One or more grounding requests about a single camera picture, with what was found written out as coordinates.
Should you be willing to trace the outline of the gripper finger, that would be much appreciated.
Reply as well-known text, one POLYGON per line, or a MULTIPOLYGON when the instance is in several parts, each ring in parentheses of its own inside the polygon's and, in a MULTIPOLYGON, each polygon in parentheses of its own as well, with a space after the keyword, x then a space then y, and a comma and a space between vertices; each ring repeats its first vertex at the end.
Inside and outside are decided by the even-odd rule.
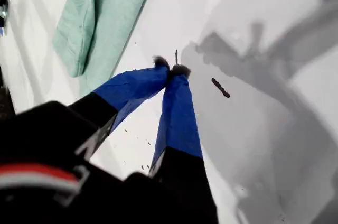
POLYGON ((165 209, 176 223, 218 223, 201 150, 188 78, 175 65, 162 101, 150 177, 164 189, 165 209))
POLYGON ((156 56, 153 67, 120 73, 71 104, 72 111, 97 128, 75 153, 90 159, 128 115, 165 87, 169 74, 169 63, 156 56))

